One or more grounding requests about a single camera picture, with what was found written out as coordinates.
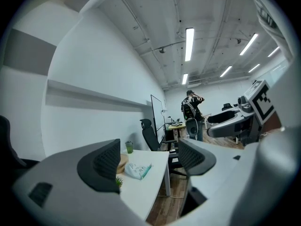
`office chair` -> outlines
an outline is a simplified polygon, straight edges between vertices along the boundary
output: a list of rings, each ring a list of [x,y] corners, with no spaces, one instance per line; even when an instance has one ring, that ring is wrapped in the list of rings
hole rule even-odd
[[[11,183],[39,161],[20,159],[10,143],[10,123],[0,115],[0,151],[6,160],[6,168],[12,171]]]
[[[142,135],[144,137],[144,140],[151,151],[158,151],[160,150],[160,144],[156,138],[155,132],[153,128],[151,127],[151,121],[149,119],[143,119],[141,121],[141,127],[142,127]],[[174,173],[181,176],[186,176],[186,174],[178,172],[174,169],[176,168],[182,168],[183,166],[179,161],[173,162],[174,158],[178,158],[179,154],[177,153],[177,150],[175,153],[170,153],[168,157],[168,169],[169,173]]]
[[[231,106],[230,103],[226,103],[226,104],[224,104],[224,107],[222,108],[222,111],[227,110],[229,108],[233,108],[233,107]]]

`whiteboard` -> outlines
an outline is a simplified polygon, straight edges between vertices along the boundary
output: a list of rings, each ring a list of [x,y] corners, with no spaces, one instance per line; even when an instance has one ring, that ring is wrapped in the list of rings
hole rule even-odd
[[[155,130],[157,131],[157,136],[158,136],[157,138],[160,143],[163,139],[162,133],[164,132],[164,135],[165,135],[165,121],[164,121],[164,116],[163,116],[163,107],[162,107],[162,103],[160,100],[158,100],[153,95],[151,95],[150,97],[151,97],[151,104],[152,104],[153,116],[154,116],[154,121],[155,121],[155,123],[154,123]]]

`wooden floor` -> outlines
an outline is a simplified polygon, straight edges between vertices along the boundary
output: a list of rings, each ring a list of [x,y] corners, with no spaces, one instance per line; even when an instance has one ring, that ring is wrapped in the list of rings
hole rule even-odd
[[[235,144],[232,138],[212,138],[203,130],[203,141],[214,145],[244,149],[241,143]],[[180,214],[183,197],[186,189],[186,177],[170,174],[171,197],[165,195],[165,183],[162,182],[158,197],[146,221],[153,226],[161,226],[175,221]]]

